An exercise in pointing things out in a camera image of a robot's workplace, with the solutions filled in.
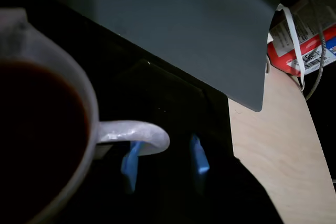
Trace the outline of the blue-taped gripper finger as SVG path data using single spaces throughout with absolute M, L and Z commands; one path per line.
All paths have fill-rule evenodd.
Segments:
M 283 222 L 258 179 L 214 140 L 193 135 L 190 153 L 203 223 Z
M 135 191 L 141 142 L 131 142 L 130 150 L 124 155 L 120 172 L 123 176 L 124 190 L 127 194 Z

